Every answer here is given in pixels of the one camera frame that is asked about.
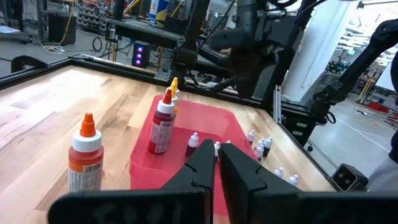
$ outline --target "red plastic bin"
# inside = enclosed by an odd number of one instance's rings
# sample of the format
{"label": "red plastic bin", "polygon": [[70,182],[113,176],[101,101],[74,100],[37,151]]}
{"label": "red plastic bin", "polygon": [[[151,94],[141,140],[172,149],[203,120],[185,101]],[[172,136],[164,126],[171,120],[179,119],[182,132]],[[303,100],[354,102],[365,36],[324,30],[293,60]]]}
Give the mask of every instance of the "red plastic bin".
{"label": "red plastic bin", "polygon": [[[208,138],[214,142],[230,140],[240,150],[257,160],[246,140],[246,135],[232,112],[185,100],[178,101],[177,118],[167,151],[163,154],[150,152],[147,148],[152,118],[157,103],[161,99],[160,95],[154,97],[134,150],[130,155],[131,189],[159,189],[170,180],[187,161],[185,150],[189,137],[194,132],[199,135],[199,143]],[[228,214],[218,164],[216,164],[215,170],[213,205],[215,214]]]}

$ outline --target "storage rack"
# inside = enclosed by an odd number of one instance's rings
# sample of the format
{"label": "storage rack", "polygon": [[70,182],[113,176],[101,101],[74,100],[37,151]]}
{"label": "storage rack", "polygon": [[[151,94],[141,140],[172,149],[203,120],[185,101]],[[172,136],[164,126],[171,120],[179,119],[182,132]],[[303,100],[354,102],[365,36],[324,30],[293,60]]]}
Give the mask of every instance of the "storage rack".
{"label": "storage rack", "polygon": [[83,0],[79,2],[77,26],[97,34],[104,34],[105,19],[109,15],[109,1]]}

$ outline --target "black metal frame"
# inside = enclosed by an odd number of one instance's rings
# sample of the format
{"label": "black metal frame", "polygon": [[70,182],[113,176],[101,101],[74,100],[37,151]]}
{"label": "black metal frame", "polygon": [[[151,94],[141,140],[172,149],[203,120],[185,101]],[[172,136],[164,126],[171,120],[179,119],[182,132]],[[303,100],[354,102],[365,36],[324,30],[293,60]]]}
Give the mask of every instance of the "black metal frame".
{"label": "black metal frame", "polygon": [[[155,85],[160,85],[167,87],[169,85],[168,82],[162,81],[162,80],[157,80],[154,78],[153,73],[146,72],[145,70],[141,68],[137,68],[137,70],[133,69],[132,67],[128,65],[119,65],[110,61],[106,60],[100,60],[98,58],[86,56],[86,55],[73,55],[69,56],[66,59],[60,60],[58,62],[54,62],[51,64],[47,64],[46,67],[44,68],[29,68],[26,70],[21,70],[19,72],[14,72],[6,77],[0,78],[0,90],[3,90],[5,88],[8,88],[10,86],[14,86],[16,84],[26,82],[28,80],[40,77],[42,75],[46,75],[50,72],[53,72],[55,70],[65,68],[68,66],[77,66],[77,67],[83,67],[83,68],[88,68],[92,70],[96,70],[99,72],[106,72],[110,73],[112,75],[118,75],[126,78],[132,78],[135,80],[139,80],[142,82],[147,82]],[[213,91],[208,91],[207,89],[204,88],[197,88],[194,86],[194,84],[189,84],[187,83],[186,85],[179,85],[178,87],[182,91],[187,91],[189,93],[194,93],[202,96],[207,96],[211,98],[216,98],[219,100],[225,100],[229,101],[232,103],[237,103],[240,105],[246,105],[246,106],[251,106],[254,108],[266,110],[264,105],[267,102],[264,102],[266,99],[257,100],[257,99],[242,99],[239,98],[237,95],[234,95],[233,93],[228,93],[227,91],[222,91],[222,92],[213,92]],[[284,105],[282,107],[282,114],[284,111],[289,112],[289,111],[301,111],[304,116],[308,116],[307,121],[313,120],[312,118],[309,118],[309,114],[306,113],[307,110],[305,108],[289,108],[289,105]],[[328,174],[323,170],[319,164],[308,154],[308,152],[303,148],[303,145],[301,145],[300,141],[297,141],[295,137],[291,135],[289,131],[291,131],[291,127],[284,127],[282,124],[278,124],[284,131],[285,133],[291,138],[291,140],[296,144],[296,146],[307,156],[307,158],[312,162],[312,164],[322,173],[322,175],[329,181],[329,183],[334,186],[335,189],[336,186],[335,184],[331,181],[331,178],[328,176]]]}

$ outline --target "workbench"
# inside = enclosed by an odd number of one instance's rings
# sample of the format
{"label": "workbench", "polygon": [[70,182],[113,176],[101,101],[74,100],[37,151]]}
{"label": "workbench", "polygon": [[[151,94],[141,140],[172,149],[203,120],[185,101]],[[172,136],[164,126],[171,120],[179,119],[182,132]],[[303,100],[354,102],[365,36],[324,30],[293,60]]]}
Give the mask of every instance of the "workbench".
{"label": "workbench", "polygon": [[[46,223],[51,204],[68,191],[68,148],[85,112],[103,134],[103,190],[129,189],[129,156],[155,95],[165,87],[67,66],[0,91],[0,223]],[[264,111],[181,92],[180,99],[234,113],[255,142],[274,143],[261,164],[298,174],[298,188],[334,191],[321,172]],[[215,215],[214,223],[229,223]]]}

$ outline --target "floor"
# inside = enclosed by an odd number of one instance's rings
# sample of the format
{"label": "floor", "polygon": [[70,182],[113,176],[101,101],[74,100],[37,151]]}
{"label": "floor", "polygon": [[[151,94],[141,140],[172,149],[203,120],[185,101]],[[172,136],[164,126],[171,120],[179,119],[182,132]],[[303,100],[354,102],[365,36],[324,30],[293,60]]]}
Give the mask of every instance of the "floor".
{"label": "floor", "polygon": [[364,115],[357,113],[357,109],[366,108],[353,99],[332,107],[336,123],[317,126],[310,136],[314,148],[310,154],[329,175],[346,163],[369,177],[391,150],[395,131],[383,121],[385,115],[375,111]]}
{"label": "floor", "polygon": [[[77,29],[76,43],[65,46],[64,54],[47,52],[37,44],[21,44],[12,36],[2,37],[0,58],[11,60],[19,55],[31,55],[50,63],[74,54],[99,56],[103,54],[103,49],[100,52],[92,50],[95,37],[100,37],[105,45],[104,37]],[[131,63],[125,54],[118,54],[117,61]],[[0,78],[11,72],[10,63],[5,60],[0,59],[0,68]],[[310,137],[310,143],[314,147],[310,152],[311,156],[329,175],[332,175],[341,163],[347,163],[369,176],[377,165],[388,157],[390,139],[395,131],[383,122],[381,114],[368,113],[365,116],[356,113],[354,100],[346,100],[332,107],[331,111],[336,116],[336,124],[328,123],[315,128]]]}

